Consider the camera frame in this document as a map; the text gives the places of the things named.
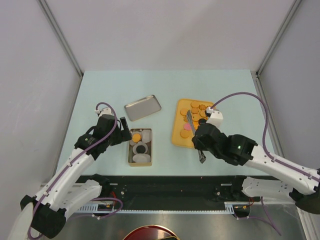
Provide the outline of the metal tongs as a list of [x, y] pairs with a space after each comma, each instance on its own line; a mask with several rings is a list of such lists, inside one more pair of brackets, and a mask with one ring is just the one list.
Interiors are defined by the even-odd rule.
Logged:
[[[195, 129], [195, 126], [193, 124], [193, 118], [192, 118], [192, 114], [191, 114], [190, 110], [187, 111], [186, 118], [187, 118], [187, 121], [188, 121], [188, 123], [190, 125], [191, 131], [192, 131], [193, 135], [195, 136], [196, 129]], [[198, 150], [197, 152], [198, 152], [199, 162], [201, 164], [203, 164], [206, 161], [207, 158], [206, 158], [205, 154], [203, 153], [203, 151]]]

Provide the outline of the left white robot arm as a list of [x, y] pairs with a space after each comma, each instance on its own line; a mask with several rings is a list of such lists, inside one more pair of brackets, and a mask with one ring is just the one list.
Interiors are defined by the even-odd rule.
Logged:
[[25, 195], [20, 201], [21, 213], [8, 236], [10, 240], [31, 240], [34, 229], [49, 239], [56, 237], [70, 216], [94, 199], [107, 199], [112, 188], [110, 181], [99, 174], [89, 177], [83, 186], [71, 190], [91, 164], [108, 147], [131, 140], [125, 117], [100, 114], [97, 124], [80, 136], [68, 161], [34, 196]]

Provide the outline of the black cookie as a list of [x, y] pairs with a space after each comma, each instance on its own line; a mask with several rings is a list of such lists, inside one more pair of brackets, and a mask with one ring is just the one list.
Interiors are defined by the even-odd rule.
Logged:
[[145, 154], [146, 152], [147, 152], [147, 147], [145, 146], [145, 145], [138, 145], [137, 147], [136, 147], [136, 152], [138, 153], [138, 154]]

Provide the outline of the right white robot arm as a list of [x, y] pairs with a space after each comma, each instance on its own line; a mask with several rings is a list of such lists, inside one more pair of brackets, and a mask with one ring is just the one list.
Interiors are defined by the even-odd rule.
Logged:
[[303, 167], [277, 155], [268, 156], [254, 140], [240, 134], [226, 136], [208, 123], [195, 130], [192, 142], [195, 149], [208, 151], [230, 165], [257, 169], [274, 178], [241, 177], [230, 188], [235, 200], [242, 201], [247, 196], [290, 200], [305, 212], [320, 213], [319, 170]]

